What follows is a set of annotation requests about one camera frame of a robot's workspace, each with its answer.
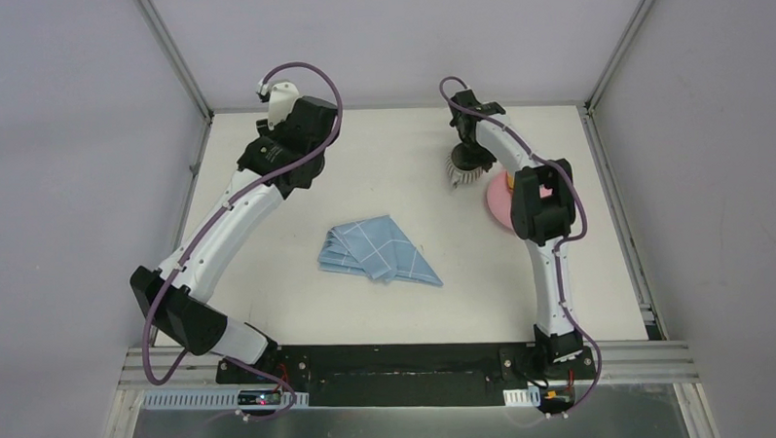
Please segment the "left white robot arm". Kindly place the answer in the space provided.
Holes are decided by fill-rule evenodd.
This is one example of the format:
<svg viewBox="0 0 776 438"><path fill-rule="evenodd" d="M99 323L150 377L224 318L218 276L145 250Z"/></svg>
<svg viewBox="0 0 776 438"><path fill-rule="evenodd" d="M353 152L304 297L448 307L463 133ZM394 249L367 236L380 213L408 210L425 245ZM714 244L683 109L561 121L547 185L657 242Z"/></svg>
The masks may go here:
<svg viewBox="0 0 776 438"><path fill-rule="evenodd" d="M324 148L336 140L338 117L336 105L301 96L284 120L257 122L257 138L239 156L208 218L158 267L135 269L129 284L143 315L160 333L191 354L239 360L253 383L266 383L276 374L277 358L267 350L273 340L208 301L257 226L323 171Z"/></svg>

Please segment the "blue checked cloth napkin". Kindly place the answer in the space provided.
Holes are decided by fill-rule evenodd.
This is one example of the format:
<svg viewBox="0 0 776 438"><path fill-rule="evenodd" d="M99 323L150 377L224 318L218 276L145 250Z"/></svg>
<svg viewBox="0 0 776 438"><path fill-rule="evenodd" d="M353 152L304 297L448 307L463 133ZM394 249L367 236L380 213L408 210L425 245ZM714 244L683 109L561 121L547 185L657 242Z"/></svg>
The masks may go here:
<svg viewBox="0 0 776 438"><path fill-rule="evenodd" d="M387 215L331 228L317 261L322 271L361 275L375 283L410 281L428 286L444 285L420 249Z"/></svg>

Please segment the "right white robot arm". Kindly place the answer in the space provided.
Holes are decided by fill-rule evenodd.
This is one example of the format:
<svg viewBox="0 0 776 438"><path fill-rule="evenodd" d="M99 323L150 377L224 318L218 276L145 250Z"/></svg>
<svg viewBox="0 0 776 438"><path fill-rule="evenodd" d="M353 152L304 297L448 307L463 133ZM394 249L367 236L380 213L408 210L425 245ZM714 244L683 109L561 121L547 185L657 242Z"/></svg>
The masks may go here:
<svg viewBox="0 0 776 438"><path fill-rule="evenodd" d="M452 113L450 126L460 139L447 159L450 183L454 187L471 183L495 164L512 178L508 217L528 248L536 289L533 363L539 375L558 378L584 346L566 283L565 245L577 219L572 167L565 160L547 160L535 153L501 105L482 103L471 90L457 91L445 101Z"/></svg>

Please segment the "gold table knife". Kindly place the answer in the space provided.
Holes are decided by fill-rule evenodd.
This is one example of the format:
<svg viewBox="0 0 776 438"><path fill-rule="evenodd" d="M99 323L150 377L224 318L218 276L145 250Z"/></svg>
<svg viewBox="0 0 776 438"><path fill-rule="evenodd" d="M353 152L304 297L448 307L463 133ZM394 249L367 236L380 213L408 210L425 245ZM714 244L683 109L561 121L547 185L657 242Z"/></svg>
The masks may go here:
<svg viewBox="0 0 776 438"><path fill-rule="evenodd" d="M510 193L514 191L514 175L510 173L506 174L506 186Z"/></svg>

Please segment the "grey ribbed mug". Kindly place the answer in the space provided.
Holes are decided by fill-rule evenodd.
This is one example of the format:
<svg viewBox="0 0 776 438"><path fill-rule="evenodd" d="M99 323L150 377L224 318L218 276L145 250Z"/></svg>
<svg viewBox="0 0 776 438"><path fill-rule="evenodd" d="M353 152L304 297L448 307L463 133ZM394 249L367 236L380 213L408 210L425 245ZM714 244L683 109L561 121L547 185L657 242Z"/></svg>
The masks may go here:
<svg viewBox="0 0 776 438"><path fill-rule="evenodd" d="M475 164L465 161L456 152L452 152L447 160L447 174L450 186L455 190L461 185L471 184L479 180L493 166L493 163Z"/></svg>

